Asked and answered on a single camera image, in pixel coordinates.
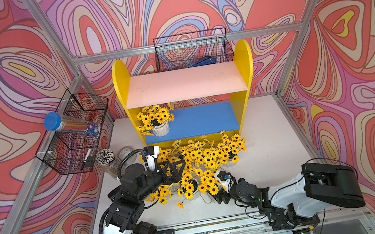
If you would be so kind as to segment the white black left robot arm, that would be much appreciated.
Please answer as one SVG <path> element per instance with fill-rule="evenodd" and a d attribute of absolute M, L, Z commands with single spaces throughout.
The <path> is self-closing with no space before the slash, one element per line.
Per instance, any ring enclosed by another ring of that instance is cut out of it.
<path fill-rule="evenodd" d="M 110 206 L 100 218 L 98 234 L 158 234 L 157 227 L 140 221 L 145 199 L 162 185 L 182 179 L 186 162 L 159 162 L 159 146 L 145 146 L 125 156 L 117 167 L 120 185 L 110 192 Z"/>

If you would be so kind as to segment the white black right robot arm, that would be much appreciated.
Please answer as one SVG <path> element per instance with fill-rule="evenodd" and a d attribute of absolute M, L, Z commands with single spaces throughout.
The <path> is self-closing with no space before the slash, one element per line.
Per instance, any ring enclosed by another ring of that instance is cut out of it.
<path fill-rule="evenodd" d="M 286 184 L 260 188 L 244 178 L 218 170 L 209 193 L 218 203 L 230 201 L 244 209 L 257 209 L 269 220 L 273 230 L 318 224 L 318 212 L 331 206 L 362 208 L 365 206 L 358 174 L 350 165 L 304 163 L 300 174 Z"/>

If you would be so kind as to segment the sunflower pot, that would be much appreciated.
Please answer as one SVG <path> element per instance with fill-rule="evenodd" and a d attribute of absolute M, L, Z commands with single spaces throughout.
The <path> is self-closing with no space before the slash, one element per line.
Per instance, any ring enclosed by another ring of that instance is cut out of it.
<path fill-rule="evenodd" d="M 207 170 L 216 171 L 221 167 L 222 156 L 215 141 L 200 141 L 195 145 L 197 159 L 195 164 Z"/>
<path fill-rule="evenodd" d="M 151 193 L 146 199 L 146 202 L 150 204 L 162 204 L 165 205 L 172 198 L 172 186 L 161 185 L 155 192 Z"/>
<path fill-rule="evenodd" d="M 164 170 L 167 171 L 167 173 L 170 173 L 170 169 L 168 169 L 168 163 L 177 162 L 177 161 L 180 160 L 180 159 L 177 159 L 175 157 L 172 157 L 171 154 L 172 154 L 171 149 L 160 149 L 160 154 L 159 154 L 158 159 L 157 159 L 158 160 L 158 171 L 160 171 L 161 169 L 164 169 Z M 143 162 L 143 166 L 144 166 L 144 160 L 142 158 L 142 154 L 141 154 L 140 160 Z"/>
<path fill-rule="evenodd" d="M 183 142 L 182 140 L 174 141 L 172 144 L 173 148 L 171 156 L 177 159 L 183 159 L 192 168 L 200 168 L 196 143 L 197 139 L 190 139 L 186 142 Z"/>
<path fill-rule="evenodd" d="M 215 178 L 215 172 L 211 169 L 202 170 L 196 169 L 194 175 L 197 177 L 198 190 L 203 194 L 209 194 L 214 199 L 219 200 L 220 191 L 223 188 L 222 185 Z"/>
<path fill-rule="evenodd" d="M 170 132 L 174 120 L 174 108 L 170 103 L 146 106 L 136 115 L 137 130 L 144 136 L 164 137 Z"/>
<path fill-rule="evenodd" d="M 216 146 L 221 165 L 237 164 L 240 160 L 240 152 L 246 152 L 246 138 L 245 136 L 235 133 L 232 136 L 225 131 L 220 132 L 220 141 Z"/>
<path fill-rule="evenodd" d="M 184 209 L 185 203 L 196 199 L 198 192 L 198 182 L 192 175 L 192 172 L 184 171 L 177 189 L 177 196 L 180 198 L 177 206 L 180 209 Z"/>

